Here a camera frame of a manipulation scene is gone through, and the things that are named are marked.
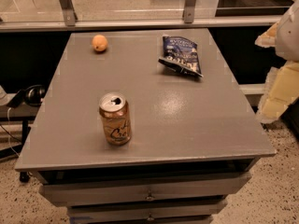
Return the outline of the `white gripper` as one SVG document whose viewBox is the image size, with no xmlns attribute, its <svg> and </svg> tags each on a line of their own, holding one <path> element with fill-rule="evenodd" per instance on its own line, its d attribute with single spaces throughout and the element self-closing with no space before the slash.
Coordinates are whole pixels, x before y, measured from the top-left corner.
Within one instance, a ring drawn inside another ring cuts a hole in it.
<svg viewBox="0 0 299 224">
<path fill-rule="evenodd" d="M 288 60 L 267 74 L 264 93 L 258 104 L 256 119 L 263 124 L 278 120 L 299 98 L 299 0 L 259 35 L 255 44 L 262 48 L 276 47 L 276 55 Z"/>
</svg>

